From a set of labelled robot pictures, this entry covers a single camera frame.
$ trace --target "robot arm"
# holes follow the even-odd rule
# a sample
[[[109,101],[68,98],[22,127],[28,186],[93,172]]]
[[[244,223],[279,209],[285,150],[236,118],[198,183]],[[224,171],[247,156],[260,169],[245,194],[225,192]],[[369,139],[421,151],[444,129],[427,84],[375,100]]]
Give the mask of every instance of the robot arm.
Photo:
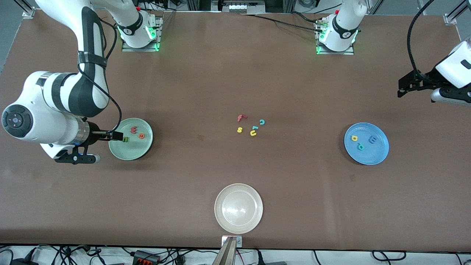
[[[365,0],[343,0],[338,12],[323,18],[328,26],[319,42],[333,51],[344,51],[355,41],[358,26],[368,10]]]
[[[57,162],[96,163],[99,157],[87,155],[98,140],[122,140],[122,133],[102,131],[86,121],[106,108],[109,97],[105,78],[103,29],[88,0],[36,0],[50,17],[69,27],[77,37],[79,73],[32,73],[18,99],[2,114],[2,125],[13,137],[40,143]],[[138,12],[131,0],[94,0],[115,19],[122,38],[133,48],[152,41],[147,26],[150,15]],[[78,147],[84,147],[83,154]]]
[[[432,102],[471,106],[471,41],[456,45],[426,74],[411,71],[399,79],[398,97],[411,91],[432,89]]]

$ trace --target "brown tabletop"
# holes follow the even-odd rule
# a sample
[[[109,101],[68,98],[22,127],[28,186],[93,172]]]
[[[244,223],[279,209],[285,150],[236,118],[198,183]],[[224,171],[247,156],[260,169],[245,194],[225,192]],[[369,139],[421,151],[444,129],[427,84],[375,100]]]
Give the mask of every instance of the brown tabletop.
[[[326,56],[316,55],[312,32],[237,14],[174,14],[161,51],[118,47],[106,71],[123,118],[154,130],[145,157],[120,161],[99,142],[89,149],[99,164],[57,164],[1,130],[0,241],[218,247],[228,233],[214,200],[241,182],[264,206],[245,248],[471,250],[471,109],[431,104],[430,91],[397,98],[412,69],[411,19],[367,16],[354,56]],[[412,37],[419,69],[458,42],[441,17],[421,17]],[[76,72],[76,49],[72,31],[44,13],[24,20],[0,76],[0,108],[34,71]],[[259,119],[266,124],[251,137]],[[116,120],[112,104],[91,119],[102,129]],[[348,157],[343,136],[357,122],[388,136],[383,163]]]

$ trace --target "plate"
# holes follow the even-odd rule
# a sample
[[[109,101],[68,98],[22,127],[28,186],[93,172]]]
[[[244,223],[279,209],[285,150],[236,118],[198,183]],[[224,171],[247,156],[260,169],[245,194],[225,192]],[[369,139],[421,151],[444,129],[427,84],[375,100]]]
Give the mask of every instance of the plate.
[[[345,133],[344,144],[347,153],[364,165],[377,165],[389,153],[388,138],[380,128],[371,123],[352,125]]]
[[[254,229],[263,214],[262,199],[249,185],[236,183],[225,187],[216,198],[214,214],[229,233],[243,234]]]
[[[131,133],[131,128],[134,126],[136,126],[136,134]],[[134,160],[145,155],[149,151],[154,139],[150,125],[145,120],[139,118],[129,118],[121,121],[116,131],[122,132],[123,137],[129,138],[128,142],[108,142],[111,153],[121,160]],[[144,139],[139,139],[140,133],[145,135]]]

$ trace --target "white plate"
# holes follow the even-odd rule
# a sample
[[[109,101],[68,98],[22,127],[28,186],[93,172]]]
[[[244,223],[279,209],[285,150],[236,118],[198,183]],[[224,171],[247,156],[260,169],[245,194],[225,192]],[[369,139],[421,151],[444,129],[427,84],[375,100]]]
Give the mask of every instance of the white plate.
[[[214,214],[219,225],[232,234],[254,229],[263,214],[262,199],[249,185],[236,183],[225,187],[216,198]]]

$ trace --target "blue plate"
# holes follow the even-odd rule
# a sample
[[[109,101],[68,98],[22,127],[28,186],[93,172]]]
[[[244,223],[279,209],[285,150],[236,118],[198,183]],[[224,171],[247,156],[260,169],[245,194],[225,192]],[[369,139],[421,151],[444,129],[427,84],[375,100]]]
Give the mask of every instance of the blue plate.
[[[380,128],[371,123],[352,125],[345,133],[343,141],[347,153],[364,165],[379,164],[389,153],[388,138]]]

